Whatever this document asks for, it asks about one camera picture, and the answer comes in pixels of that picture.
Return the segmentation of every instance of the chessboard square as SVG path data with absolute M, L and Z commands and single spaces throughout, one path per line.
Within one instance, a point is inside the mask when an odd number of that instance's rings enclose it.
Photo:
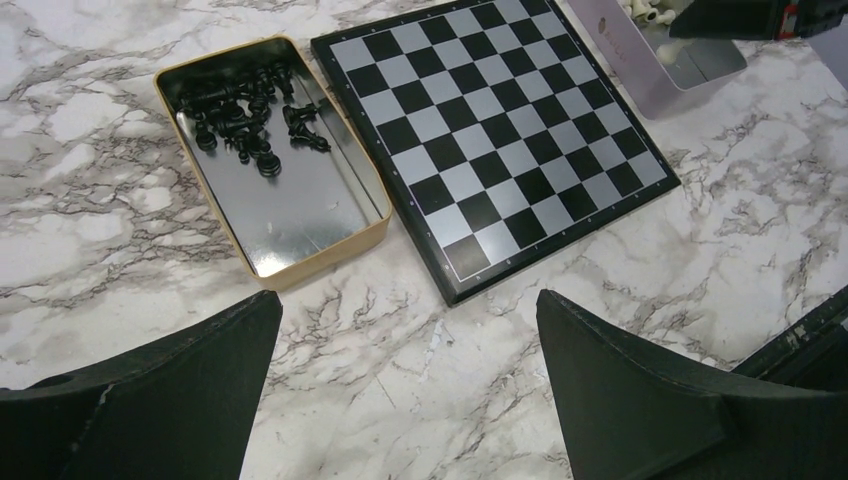
M 495 148 L 501 148 L 521 139 L 521 136 L 515 130 L 515 126 L 509 121 L 509 117 L 505 113 L 487 118 L 480 122 L 480 125 L 486 131 Z
M 438 105 L 438 108 L 444 122 L 452 132 L 462 130 L 477 123 L 474 112 L 471 111 L 471 107 L 468 106 L 468 102 L 463 97 L 457 97 L 441 103 Z
M 628 163 L 633 167 L 642 185 L 654 184 L 668 176 L 650 151 L 636 155 Z
M 580 56 L 580 49 L 577 48 L 574 40 L 567 33 L 548 39 L 548 43 L 551 44 L 551 48 L 554 49 L 554 53 L 560 61 Z
M 565 71 L 565 67 L 563 67 L 560 63 L 545 67 L 539 70 L 539 73 L 542 74 L 542 77 L 546 82 L 548 82 L 548 86 L 551 87 L 551 90 L 553 90 L 554 93 L 570 91 L 576 86 L 574 80 L 572 80 L 568 72 Z
M 594 202 L 599 210 L 603 210 L 621 200 L 621 194 L 618 193 L 618 189 L 615 188 L 612 180 L 606 174 L 595 175 L 585 180 L 583 186 L 586 187 L 586 191 L 592 197 L 592 202 Z
M 607 130 L 604 128 L 604 124 L 601 123 L 594 112 L 589 112 L 586 115 L 577 117 L 572 121 L 577 127 L 577 130 L 580 131 L 580 135 L 583 135 L 583 139 L 586 140 L 586 143 L 597 142 L 609 135 Z
M 506 223 L 502 221 L 480 230 L 474 236 L 477 237 L 477 241 L 492 265 L 501 263 L 521 251 L 521 247 L 515 243 Z
M 551 11 L 534 16 L 533 23 L 545 38 L 555 38 L 568 32 L 559 17 Z
M 611 137 L 598 140 L 589 145 L 589 149 L 592 150 L 592 154 L 595 155 L 604 170 L 609 170 L 627 161 Z
M 571 76 L 571 79 L 577 85 L 582 85 L 589 80 L 598 78 L 598 72 L 592 68 L 589 60 L 586 60 L 586 57 L 583 55 L 578 55 L 562 62 L 562 66 L 565 67 L 568 75 Z
M 427 90 L 421 82 L 407 83 L 392 89 L 395 97 L 397 97 L 403 111 L 407 114 L 423 110 L 433 105 L 433 100 L 430 95 L 427 95 Z
M 460 200 L 457 205 L 462 210 L 462 215 L 465 216 L 468 226 L 474 232 L 478 232 L 501 219 L 498 210 L 486 192 L 478 192 Z
M 577 88 L 558 93 L 557 100 L 571 118 L 582 117 L 592 111 L 592 106 Z
M 610 134 L 618 133 L 632 125 L 627 115 L 624 114 L 624 110 L 616 103 L 595 110 L 595 115 L 598 116 L 598 119 Z
M 374 125 L 382 125 L 404 116 L 403 108 L 391 90 L 375 93 L 359 101 Z
M 403 55 L 395 36 L 392 32 L 380 32 L 363 38 L 368 51 L 376 61 L 386 60 L 398 55 Z
M 551 11 L 545 0 L 521 0 L 521 5 L 530 15 L 541 15 Z
M 442 172 L 442 181 L 451 192 L 451 197 L 457 202 L 483 191 L 483 184 L 480 183 L 480 179 L 477 178 L 477 174 L 468 162 L 460 163 Z
M 530 60 L 533 61 L 533 65 L 539 70 L 551 65 L 559 65 L 559 58 L 548 42 L 536 42 L 533 45 L 527 45 L 524 47 L 524 51 L 527 52 Z
M 551 187 L 557 193 L 564 192 L 580 183 L 580 179 L 577 178 L 577 174 L 574 173 L 574 169 L 571 168 L 571 164 L 568 163 L 568 159 L 565 157 L 559 157 L 554 161 L 542 165 L 540 168 L 548 179 L 548 182 L 550 182 Z
M 542 200 L 533 205 L 532 209 L 547 236 L 556 235 L 574 225 L 574 220 L 569 215 L 568 210 L 565 209 L 562 200 L 556 196 Z
M 463 94 L 471 93 L 486 87 L 486 79 L 473 63 L 454 68 L 450 71 L 451 78 Z
M 389 88 L 377 65 L 367 65 L 347 72 L 347 77 L 359 98 L 380 93 Z
M 571 168 L 574 169 L 574 173 L 577 174 L 577 178 L 581 181 L 592 178 L 604 171 L 601 164 L 598 163 L 598 159 L 595 158 L 595 154 L 592 153 L 592 150 L 590 150 L 589 147 L 583 147 L 577 151 L 571 152 L 566 155 L 565 158 L 568 159 L 568 163 L 571 164 Z
M 480 23 L 480 26 L 483 27 L 484 30 L 495 28 L 506 23 L 501 12 L 499 12 L 497 7 L 491 3 L 480 5 L 479 7 L 473 7 L 471 9 L 471 13 L 474 14 L 477 22 Z
M 524 209 L 504 219 L 504 223 L 506 224 L 506 228 L 512 233 L 515 243 L 522 249 L 533 245 L 547 236 L 545 228 L 542 227 L 542 224 L 536 218 L 536 214 L 533 213 L 533 209 L 531 208 Z
M 495 50 L 495 46 L 492 45 L 492 42 L 489 40 L 489 37 L 487 37 L 483 32 L 462 37 L 460 41 L 462 42 L 462 45 L 465 46 L 465 50 L 468 52 L 468 55 L 470 55 L 474 60 L 480 60 L 481 58 L 497 55 L 498 53 L 497 50 Z
M 380 73 L 382 73 L 383 78 L 386 80 L 386 84 L 391 88 L 418 79 L 418 74 L 415 73 L 412 64 L 403 55 L 379 62 L 377 63 L 377 68 L 380 69 Z
M 442 60 L 442 64 L 448 69 L 456 68 L 473 61 L 465 46 L 458 39 L 440 43 L 433 48 Z
M 601 82 L 600 78 L 589 80 L 583 85 L 580 85 L 580 92 L 586 97 L 589 105 L 596 110 L 613 103 L 612 95 L 610 95 L 609 90 Z
M 440 246 L 450 245 L 474 233 L 456 204 L 427 215 L 425 220 Z
M 524 172 L 529 172 L 539 166 L 533 159 L 533 153 L 524 142 L 515 142 L 498 150 L 504 166 L 510 175 L 517 177 Z
M 390 154 L 396 155 L 421 145 L 415 130 L 406 117 L 400 117 L 377 127 L 380 138 Z
M 542 119 L 542 123 L 544 123 L 547 128 L 551 128 L 568 121 L 568 114 L 565 113 L 565 109 L 562 108 L 562 105 L 559 104 L 559 100 L 557 100 L 554 96 L 536 100 L 533 102 L 533 108 L 536 109 L 536 113 L 539 114 L 539 118 Z
M 515 0 L 495 0 L 494 4 L 507 23 L 530 18 L 530 14 L 527 13 L 521 2 L 516 2 Z
M 518 82 L 514 79 L 509 79 L 492 86 L 492 92 L 498 97 L 498 102 L 504 107 L 505 111 L 515 110 L 530 103 Z
M 482 157 L 495 150 L 495 146 L 492 145 L 488 132 L 479 123 L 454 132 L 453 138 L 456 140 L 465 158 L 468 159 Z
M 536 69 L 536 66 L 533 65 L 533 60 L 530 60 L 530 56 L 527 55 L 527 52 L 523 48 L 510 50 L 503 53 L 502 56 L 504 63 L 509 67 L 509 71 L 516 77 Z
M 560 151 L 569 154 L 586 146 L 586 140 L 574 125 L 574 122 L 564 122 L 550 128 L 551 136 L 554 138 Z
M 648 150 L 648 147 L 645 146 L 645 142 L 639 138 L 639 134 L 636 133 L 636 130 L 632 127 L 616 133 L 612 136 L 612 138 L 615 140 L 618 148 L 621 149 L 621 153 L 628 159 Z
M 392 156 L 392 163 L 407 185 L 413 185 L 439 173 L 427 155 L 427 150 L 421 145 Z
M 490 188 L 512 178 L 498 152 L 490 152 L 468 162 L 477 173 L 483 187 Z
M 451 134 L 424 142 L 424 148 L 427 149 L 427 154 L 430 155 L 433 164 L 440 172 L 468 161 Z
M 423 110 L 409 114 L 406 118 L 412 125 L 415 134 L 422 142 L 432 140 L 447 133 L 450 133 L 450 128 L 442 118 L 441 112 L 436 107 L 427 107 Z
M 521 91 L 524 92 L 527 99 L 531 102 L 554 94 L 548 82 L 545 81 L 545 77 L 538 70 L 522 75 L 516 78 L 515 81 L 518 82 Z
M 515 183 L 518 184 L 518 188 L 530 202 L 530 205 L 535 205 L 556 194 L 545 177 L 545 173 L 539 168 L 534 168 L 515 177 Z
M 582 183 L 560 192 L 559 199 L 575 222 L 598 211 Z
M 530 137 L 545 129 L 545 124 L 532 105 L 525 105 L 507 113 L 507 115 L 521 138 Z
M 424 90 L 427 90 L 427 94 L 435 104 L 462 96 L 462 92 L 459 91 L 459 87 L 456 86 L 456 82 L 453 81 L 449 72 L 440 72 L 422 78 L 421 85 L 424 86 Z
M 495 185 L 488 189 L 487 193 L 502 218 L 507 218 L 530 206 L 514 179 Z
M 424 30 L 424 35 L 427 35 L 427 38 L 433 45 L 456 38 L 456 33 L 443 16 L 424 20 L 420 22 L 420 25 L 421 30 Z
M 548 130 L 544 130 L 525 139 L 524 143 L 527 144 L 527 148 L 539 165 L 544 165 L 562 157 L 562 150 L 559 149 Z
M 633 171 L 633 167 L 627 163 L 622 163 L 617 167 L 607 170 L 607 176 L 622 197 L 626 197 L 644 187 L 642 181 L 639 180 L 639 176 Z
M 469 93 L 465 96 L 465 101 L 479 121 L 504 113 L 504 108 L 490 88 Z
M 407 54 L 409 63 L 418 77 L 424 78 L 445 71 L 445 65 L 432 47 L 422 48 Z
M 483 31 L 480 22 L 477 21 L 474 14 L 468 9 L 450 12 L 445 15 L 445 19 L 450 23 L 453 32 L 460 38 Z
M 512 78 L 512 72 L 498 55 L 477 60 L 475 65 L 489 85 L 496 85 Z
M 330 46 L 330 50 L 336 56 L 336 61 L 339 62 L 342 70 L 346 72 L 372 65 L 375 62 L 362 38 L 352 38 L 345 42 L 335 43 Z
M 430 46 L 430 39 L 418 23 L 407 23 L 391 29 L 391 32 L 403 53 L 417 52 Z
M 510 28 L 512 28 L 512 32 L 515 33 L 515 36 L 522 45 L 530 45 L 544 40 L 536 24 L 529 18 L 510 24 Z
M 492 42 L 492 46 L 495 47 L 498 53 L 521 48 L 521 42 L 518 41 L 518 37 L 515 36 L 509 25 L 501 25 L 491 30 L 486 30 L 486 36 L 489 37 L 489 41 Z
M 430 215 L 454 204 L 448 187 L 439 175 L 414 183 L 409 186 L 409 190 L 424 215 Z
M 463 238 L 462 240 L 448 245 L 445 249 L 445 255 L 448 261 L 453 266 L 456 276 L 461 280 L 474 275 L 481 270 L 489 267 L 489 259 L 486 258 L 486 253 L 480 247 L 474 235 Z

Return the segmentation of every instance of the black chessboard frame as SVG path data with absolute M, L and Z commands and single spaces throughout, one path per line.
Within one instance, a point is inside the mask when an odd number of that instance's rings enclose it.
M 588 60 L 595 70 L 600 81 L 607 87 L 613 100 L 617 103 L 628 119 L 632 127 L 641 137 L 645 146 L 657 159 L 661 160 L 660 166 L 666 173 L 666 177 L 659 182 L 644 186 L 636 194 L 623 198 L 621 201 L 603 210 L 598 210 L 588 217 L 575 221 L 575 223 L 559 234 L 549 236 L 530 248 L 520 250 L 517 254 L 500 262 L 493 264 L 479 275 L 474 275 L 463 281 L 453 270 L 442 247 L 437 243 L 430 233 L 423 213 L 417 207 L 409 187 L 404 183 L 392 162 L 392 155 L 380 142 L 380 136 L 376 128 L 369 121 L 363 106 L 356 93 L 350 88 L 349 80 L 342 67 L 335 61 L 335 55 L 331 46 L 335 43 L 344 42 L 352 38 L 379 33 L 405 23 L 415 23 L 426 20 L 432 16 L 447 14 L 453 10 L 471 8 L 494 0 L 456 0 L 442 5 L 427 7 L 410 13 L 402 14 L 385 20 L 378 20 L 368 24 L 353 27 L 347 30 L 334 32 L 312 39 L 311 46 L 318 63 L 328 79 L 330 88 L 337 95 L 345 113 L 353 123 L 357 134 L 371 158 L 377 165 L 383 180 L 386 182 L 387 190 L 397 207 L 398 215 L 410 233 L 413 243 L 421 254 L 430 274 L 444 297 L 448 306 L 453 307 L 458 303 L 480 293 L 491 286 L 505 280 L 511 275 L 529 267 L 530 265 L 550 256 L 575 241 L 603 228 L 613 221 L 637 210 L 638 208 L 652 202 L 669 193 L 681 183 L 677 175 L 671 170 L 665 157 L 648 132 L 645 130 L 633 110 L 621 96 L 618 89 L 613 85 L 609 76 L 598 64 L 594 55 L 578 35 L 576 29 L 566 18 L 555 0 L 542 0 L 548 4 L 551 11 L 560 19 L 567 33 L 580 50 L 580 53 Z

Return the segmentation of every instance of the rectangular container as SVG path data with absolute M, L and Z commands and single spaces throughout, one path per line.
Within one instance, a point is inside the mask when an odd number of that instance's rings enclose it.
M 677 8 L 691 1 L 675 0 Z M 730 40 L 698 39 L 677 62 L 663 65 L 656 49 L 673 39 L 665 27 L 640 28 L 617 0 L 569 0 L 610 67 L 645 118 L 656 120 L 707 102 L 747 68 Z
M 241 164 L 220 137 L 212 155 L 200 150 L 194 122 L 180 113 L 178 99 L 194 85 L 234 78 L 277 59 L 292 67 L 293 104 L 318 107 L 309 128 L 332 149 L 322 153 L 293 146 L 283 101 L 272 103 L 265 130 L 282 171 L 266 178 L 252 160 Z M 377 169 L 289 38 L 265 38 L 167 68 L 156 74 L 154 84 L 212 211 L 263 288 L 285 290 L 383 240 L 393 210 Z

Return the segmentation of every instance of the black and white checkered board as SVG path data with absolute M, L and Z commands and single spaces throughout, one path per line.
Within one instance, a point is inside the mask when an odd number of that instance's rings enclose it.
M 679 185 L 553 1 L 460 0 L 312 47 L 450 305 Z

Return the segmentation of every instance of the marble table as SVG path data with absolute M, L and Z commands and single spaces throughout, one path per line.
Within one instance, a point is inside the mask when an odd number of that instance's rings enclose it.
M 198 190 L 156 71 L 278 32 L 308 51 L 433 3 L 0 5 L 0 384 L 108 358 L 259 288 Z M 848 94 L 804 42 L 741 48 L 749 70 L 711 103 L 646 122 L 684 186 L 637 213 L 455 309 L 397 219 L 377 248 L 282 294 L 243 477 L 570 478 L 540 289 L 730 369 L 848 283 Z

